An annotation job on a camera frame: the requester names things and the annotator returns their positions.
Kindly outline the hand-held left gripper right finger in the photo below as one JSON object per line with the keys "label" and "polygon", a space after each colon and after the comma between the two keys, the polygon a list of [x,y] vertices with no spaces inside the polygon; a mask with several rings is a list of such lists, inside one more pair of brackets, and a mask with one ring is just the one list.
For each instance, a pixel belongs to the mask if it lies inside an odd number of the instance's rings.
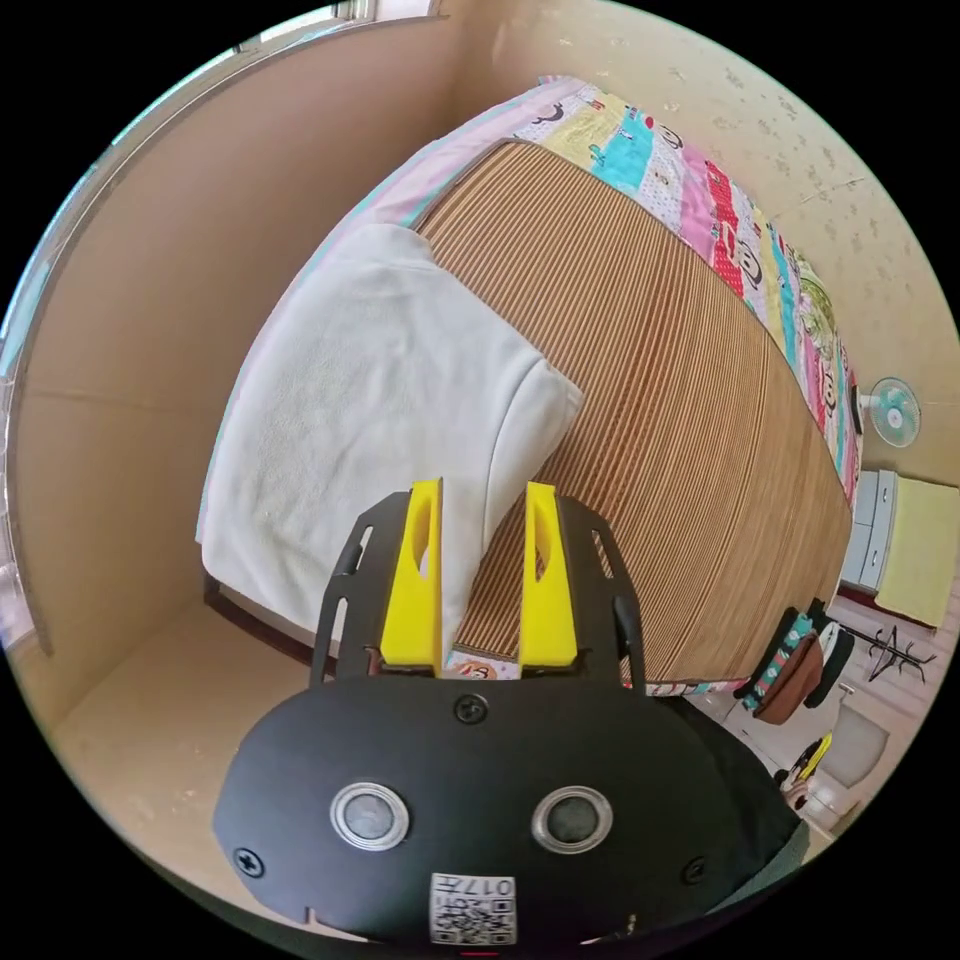
{"label": "hand-held left gripper right finger", "polygon": [[568,669],[578,646],[556,490],[526,488],[517,660],[522,669]]}

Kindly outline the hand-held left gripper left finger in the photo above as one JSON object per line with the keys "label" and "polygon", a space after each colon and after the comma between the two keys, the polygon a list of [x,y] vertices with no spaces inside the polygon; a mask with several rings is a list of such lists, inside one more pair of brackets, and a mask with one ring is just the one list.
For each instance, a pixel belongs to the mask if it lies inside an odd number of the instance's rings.
{"label": "hand-held left gripper left finger", "polygon": [[440,478],[411,488],[379,646],[388,669],[443,666],[442,506]]}

